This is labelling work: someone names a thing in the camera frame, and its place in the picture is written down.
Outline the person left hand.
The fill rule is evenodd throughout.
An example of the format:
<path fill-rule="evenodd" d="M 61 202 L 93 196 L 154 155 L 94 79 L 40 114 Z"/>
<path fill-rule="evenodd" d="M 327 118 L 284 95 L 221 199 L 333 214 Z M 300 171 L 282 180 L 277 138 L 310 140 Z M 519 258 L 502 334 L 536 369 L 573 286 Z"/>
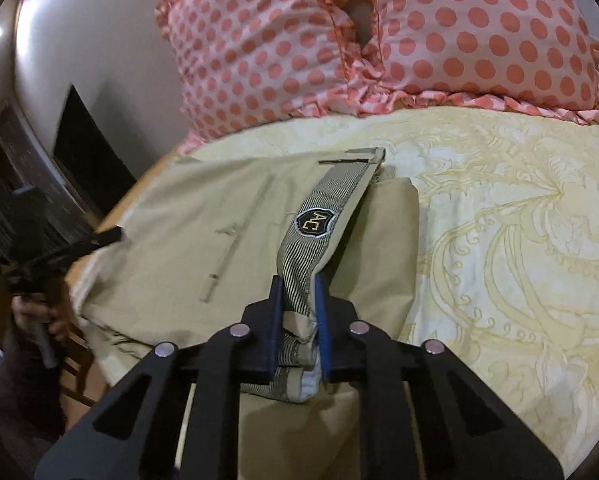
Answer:
<path fill-rule="evenodd" d="M 72 324 L 72 302 L 68 295 L 50 306 L 15 296 L 11 307 L 16 326 L 27 335 L 32 335 L 33 322 L 47 322 L 49 333 L 55 340 L 64 341 L 68 337 Z"/>

